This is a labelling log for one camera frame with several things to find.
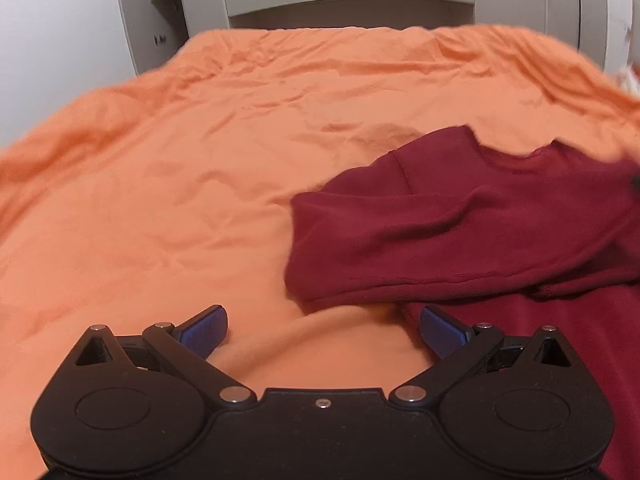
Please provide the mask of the dark red garment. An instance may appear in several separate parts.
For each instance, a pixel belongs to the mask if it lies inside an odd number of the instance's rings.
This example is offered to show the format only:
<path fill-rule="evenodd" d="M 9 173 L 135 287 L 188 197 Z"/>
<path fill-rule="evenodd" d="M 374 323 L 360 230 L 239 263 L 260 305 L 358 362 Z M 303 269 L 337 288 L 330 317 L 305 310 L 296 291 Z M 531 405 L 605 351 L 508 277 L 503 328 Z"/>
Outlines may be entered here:
<path fill-rule="evenodd" d="M 309 310 L 434 304 L 514 335 L 558 326 L 615 414 L 603 461 L 639 474 L 639 166 L 553 141 L 526 156 L 468 127 L 421 136 L 292 199 L 284 280 Z"/>

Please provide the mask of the cream white clothes pile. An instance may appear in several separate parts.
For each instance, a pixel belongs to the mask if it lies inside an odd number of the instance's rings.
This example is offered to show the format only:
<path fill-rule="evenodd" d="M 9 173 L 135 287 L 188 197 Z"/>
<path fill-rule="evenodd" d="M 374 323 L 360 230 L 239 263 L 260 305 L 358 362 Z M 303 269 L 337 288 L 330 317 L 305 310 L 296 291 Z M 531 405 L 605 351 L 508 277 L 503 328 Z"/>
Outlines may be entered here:
<path fill-rule="evenodd" d="M 616 75 L 616 80 L 620 88 L 632 96 L 640 96 L 640 75 L 639 64 L 630 63 L 622 68 Z"/>

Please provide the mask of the orange bed sheet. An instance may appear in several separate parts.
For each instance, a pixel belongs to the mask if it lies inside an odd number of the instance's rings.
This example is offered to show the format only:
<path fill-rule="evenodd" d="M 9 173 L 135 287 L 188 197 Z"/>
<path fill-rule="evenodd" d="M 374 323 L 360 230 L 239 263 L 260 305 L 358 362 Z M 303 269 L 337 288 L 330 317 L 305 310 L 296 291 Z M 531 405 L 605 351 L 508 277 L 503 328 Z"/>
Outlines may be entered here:
<path fill-rule="evenodd" d="M 211 304 L 212 360 L 255 391 L 391 389 L 433 361 L 398 307 L 306 314 L 285 291 L 290 200 L 425 133 L 525 155 L 639 151 L 639 103 L 524 28 L 212 30 L 1 154 L 1 474 L 46 469 L 32 407 L 85 329 Z"/>

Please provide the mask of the grey wall cabinet unit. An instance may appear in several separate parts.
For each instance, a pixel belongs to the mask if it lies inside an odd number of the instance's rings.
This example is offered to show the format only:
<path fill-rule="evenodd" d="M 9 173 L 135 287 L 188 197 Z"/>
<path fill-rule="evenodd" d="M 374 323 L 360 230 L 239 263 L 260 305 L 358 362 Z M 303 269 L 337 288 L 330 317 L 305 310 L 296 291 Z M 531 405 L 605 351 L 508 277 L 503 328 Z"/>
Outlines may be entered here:
<path fill-rule="evenodd" d="M 144 73 L 213 29 L 521 26 L 614 74 L 639 59 L 639 0 L 118 0 L 132 65 Z"/>

